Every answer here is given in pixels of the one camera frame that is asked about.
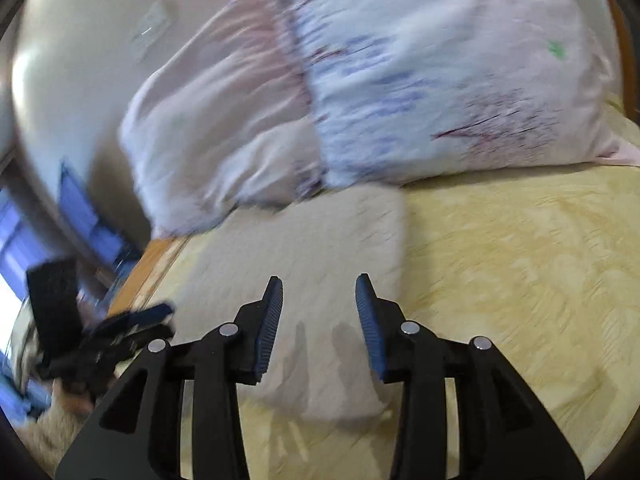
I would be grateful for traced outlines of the person's left hand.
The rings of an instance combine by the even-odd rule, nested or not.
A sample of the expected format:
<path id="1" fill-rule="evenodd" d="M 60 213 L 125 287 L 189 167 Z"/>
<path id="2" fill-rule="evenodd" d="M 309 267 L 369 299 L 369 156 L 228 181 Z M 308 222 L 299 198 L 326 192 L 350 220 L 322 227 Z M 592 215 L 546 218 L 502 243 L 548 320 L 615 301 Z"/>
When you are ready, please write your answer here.
<path id="1" fill-rule="evenodd" d="M 86 418 L 94 410 L 94 403 L 88 393 L 68 392 L 59 379 L 53 382 L 52 393 L 52 405 L 66 413 Z"/>

